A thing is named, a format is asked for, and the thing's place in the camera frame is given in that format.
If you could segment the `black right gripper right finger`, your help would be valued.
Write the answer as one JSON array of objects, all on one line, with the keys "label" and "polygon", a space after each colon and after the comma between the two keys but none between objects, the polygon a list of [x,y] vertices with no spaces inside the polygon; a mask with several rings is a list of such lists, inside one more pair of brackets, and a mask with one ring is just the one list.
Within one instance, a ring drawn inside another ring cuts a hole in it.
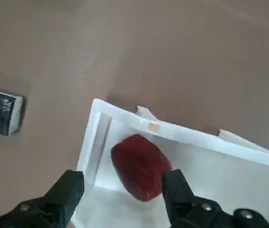
[{"label": "black right gripper right finger", "polygon": [[252,209],[228,214],[217,202],[195,196],[180,169],[162,175],[162,194],[172,228],[269,228]]}]

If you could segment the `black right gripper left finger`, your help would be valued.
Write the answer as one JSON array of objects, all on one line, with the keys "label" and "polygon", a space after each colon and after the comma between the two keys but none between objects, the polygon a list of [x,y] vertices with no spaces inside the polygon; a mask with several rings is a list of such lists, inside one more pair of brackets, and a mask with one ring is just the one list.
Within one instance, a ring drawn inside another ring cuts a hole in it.
[{"label": "black right gripper left finger", "polygon": [[0,216],[0,228],[66,228],[84,191],[83,172],[67,170],[44,196]]}]

